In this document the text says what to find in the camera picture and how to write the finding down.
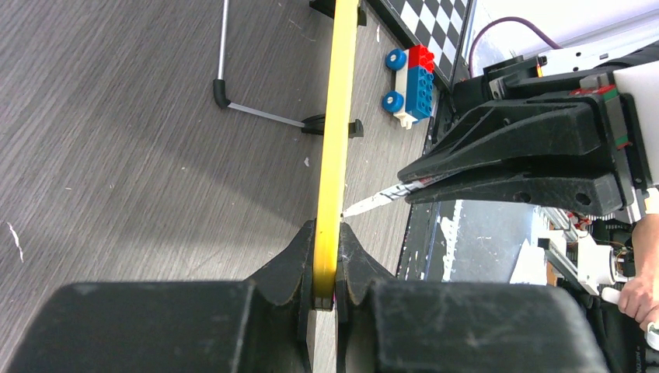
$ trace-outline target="yellow stick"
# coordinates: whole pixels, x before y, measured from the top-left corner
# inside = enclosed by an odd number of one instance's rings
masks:
[[[322,301],[324,305],[330,304],[328,301],[331,302],[334,295],[340,215],[343,210],[343,189],[346,179],[354,55],[357,47],[358,2],[359,0],[336,0],[334,12],[318,219],[313,253],[314,298]]]

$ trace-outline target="toy wheel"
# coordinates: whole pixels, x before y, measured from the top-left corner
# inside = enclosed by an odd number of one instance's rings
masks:
[[[389,54],[387,54],[387,58],[385,59],[385,64],[393,71],[398,71],[403,68],[403,66],[405,66],[405,62],[407,62],[407,55],[400,49],[394,49],[393,51],[389,52]]]
[[[405,99],[403,98],[403,95],[396,91],[391,91],[382,98],[382,107],[390,113],[395,113],[398,110],[401,110],[404,103]]]

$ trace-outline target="black and white checkered board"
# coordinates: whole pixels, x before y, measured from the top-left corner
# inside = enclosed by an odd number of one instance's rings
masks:
[[[435,56],[439,75],[448,84],[469,0],[369,0],[369,3],[403,46],[407,47],[411,41],[428,47]]]

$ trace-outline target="red lego block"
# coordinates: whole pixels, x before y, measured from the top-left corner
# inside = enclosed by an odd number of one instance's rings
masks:
[[[432,73],[434,70],[434,54],[432,54],[430,51],[428,51],[428,48],[426,48],[423,45],[415,45],[414,47],[411,47],[408,50],[408,54],[410,55],[407,58],[407,67],[408,68],[415,68],[416,66],[421,66],[422,68],[425,68],[426,71]]]

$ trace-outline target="gray floor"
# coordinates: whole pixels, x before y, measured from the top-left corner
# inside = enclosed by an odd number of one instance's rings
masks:
[[[333,21],[307,0],[233,2],[226,80],[237,103],[324,111]],[[35,312],[73,281],[243,279],[315,215],[322,139],[212,101],[221,2],[0,2],[0,370]],[[346,204],[421,151],[379,106],[392,38],[358,34]],[[309,167],[305,158],[309,157]],[[390,270],[409,207],[352,218]],[[317,371],[333,367],[323,315]]]

